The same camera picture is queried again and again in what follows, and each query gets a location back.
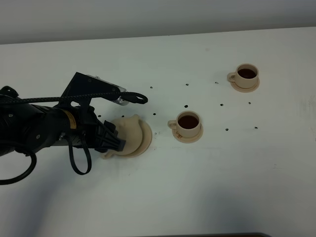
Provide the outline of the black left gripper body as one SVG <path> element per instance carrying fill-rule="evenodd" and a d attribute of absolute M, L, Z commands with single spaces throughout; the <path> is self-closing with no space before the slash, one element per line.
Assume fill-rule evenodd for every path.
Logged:
<path fill-rule="evenodd" d="M 92 91 L 92 85 L 87 75 L 75 73 L 62 94 L 65 99 L 56 105 L 57 108 L 70 112 L 76 120 L 75 129 L 66 135 L 76 148 L 82 148 L 84 143 L 88 148 L 93 148 L 96 128 L 103 125 L 90 102 L 93 98 L 99 98 L 107 93 L 88 94 Z"/>

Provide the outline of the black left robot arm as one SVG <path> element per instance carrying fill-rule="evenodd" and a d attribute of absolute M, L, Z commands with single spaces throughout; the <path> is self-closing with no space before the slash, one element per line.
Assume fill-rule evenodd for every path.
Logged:
<path fill-rule="evenodd" d="M 75 73 L 60 97 L 21 99 L 11 87 L 0 90 L 0 154 L 28 155 L 50 146 L 121 151 L 115 125 L 101 122 L 90 105 L 93 98 L 124 105 L 125 88 Z"/>

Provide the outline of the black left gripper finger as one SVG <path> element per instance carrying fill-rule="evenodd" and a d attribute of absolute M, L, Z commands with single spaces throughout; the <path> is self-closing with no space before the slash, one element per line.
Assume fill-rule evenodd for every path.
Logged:
<path fill-rule="evenodd" d="M 99 125 L 95 131 L 94 149 L 101 153 L 105 153 L 108 150 L 121 152 L 125 146 L 126 141 L 118 138 L 103 138 L 103 126 Z"/>
<path fill-rule="evenodd" d="M 117 138 L 118 132 L 116 131 L 116 126 L 109 122 L 104 120 L 103 123 L 103 138 Z"/>

